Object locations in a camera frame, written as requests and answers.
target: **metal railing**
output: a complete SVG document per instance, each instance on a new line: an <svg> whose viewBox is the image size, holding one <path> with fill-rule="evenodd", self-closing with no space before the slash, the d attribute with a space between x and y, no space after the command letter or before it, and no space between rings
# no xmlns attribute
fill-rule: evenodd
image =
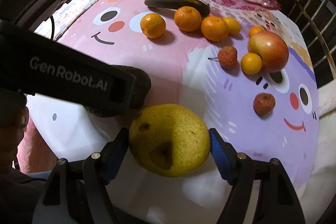
<svg viewBox="0 0 336 224"><path fill-rule="evenodd" d="M332 28L332 25L335 24L336 7L332 0L288 1L292 3L291 9L288 8L288 12L285 10L282 12L298 25L303 35L312 59L318 86L336 79L336 66L333 58L333 53L336 54L336 28L335 34L333 34ZM328 69L325 73L326 64L328 64Z"/></svg>

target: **table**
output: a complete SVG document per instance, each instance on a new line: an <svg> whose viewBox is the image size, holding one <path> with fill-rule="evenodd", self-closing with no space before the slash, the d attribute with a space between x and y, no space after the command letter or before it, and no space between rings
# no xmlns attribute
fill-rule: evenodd
<svg viewBox="0 0 336 224"><path fill-rule="evenodd" d="M198 32L180 32L172 19L174 12L158 9L155 12L166 20L167 32L162 39L151 41L139 27L140 19L152 12L143 1L99 0L59 42L109 64L145 70L152 80L145 105L185 105L209 128L215 127L237 151L257 160L279 158L302 196L314 163L319 114L315 77L297 26L279 11L233 10L202 0L211 4L213 14L239 20L240 34L213 45ZM101 21L102 15L111 11L113 17ZM282 36L289 46L290 57L281 71L280 84L265 72L246 77L239 68L225 72L217 62L208 60L224 45L235 46L240 60L247 53L247 32L257 24ZM263 119L252 107L254 97L261 92L272 93L276 99L272 114ZM306 93L307 104L300 92ZM69 161L100 151L132 121L131 113L102 119L80 105L40 95L30 96L28 107L46 143L58 157ZM115 206L148 222L164 224L216 223L230 192L211 156L196 172L172 179L142 169L129 152L107 189ZM252 204L257 192L255 184ZM253 207L246 220L253 216L251 210Z"/></svg>

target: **pear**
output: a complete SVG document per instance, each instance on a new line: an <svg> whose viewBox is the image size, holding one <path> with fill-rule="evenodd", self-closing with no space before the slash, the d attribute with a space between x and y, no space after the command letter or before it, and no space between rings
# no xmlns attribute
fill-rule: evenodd
<svg viewBox="0 0 336 224"><path fill-rule="evenodd" d="M137 163L148 171L180 177L206 161L210 136L203 120L184 106L149 106L132 122L129 148Z"/></svg>

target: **cable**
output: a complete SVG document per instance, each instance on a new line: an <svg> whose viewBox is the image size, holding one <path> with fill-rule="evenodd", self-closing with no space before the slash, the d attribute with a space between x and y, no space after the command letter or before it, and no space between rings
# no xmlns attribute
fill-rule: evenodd
<svg viewBox="0 0 336 224"><path fill-rule="evenodd" d="M51 37L50 37L50 40L54 40L54 35L55 35L55 20L54 20L53 15L51 15L50 20L51 20Z"/></svg>
<svg viewBox="0 0 336 224"><path fill-rule="evenodd" d="M19 182L19 184L26 184L26 183L30 183L32 181L35 181L35 180L39 180L39 181L47 181L46 179L42 179L42 178L31 178L29 180L25 180L23 182Z"/></svg>

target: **cartoon cheek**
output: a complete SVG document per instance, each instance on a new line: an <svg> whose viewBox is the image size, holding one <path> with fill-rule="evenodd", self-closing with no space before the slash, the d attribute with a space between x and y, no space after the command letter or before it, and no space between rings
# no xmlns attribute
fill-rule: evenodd
<svg viewBox="0 0 336 224"><path fill-rule="evenodd" d="M267 74L268 81L280 93L285 94L289 91L289 78L285 69L275 73Z"/></svg>
<svg viewBox="0 0 336 224"><path fill-rule="evenodd" d="M297 110L299 108L299 99L297 98L296 94L292 92L289 95L289 100L291 102L293 109Z"/></svg>
<svg viewBox="0 0 336 224"><path fill-rule="evenodd" d="M117 32L117 31L121 30L124 26L125 26L125 22L123 22L123 21L113 22L109 26L109 32Z"/></svg>
<svg viewBox="0 0 336 224"><path fill-rule="evenodd" d="M147 11L147 12L143 12L143 13L140 13L140 14L134 16L129 22L130 29L134 32L142 32L141 28L140 28L140 21L145 15L151 14L151 13L153 13L153 12L152 11Z"/></svg>

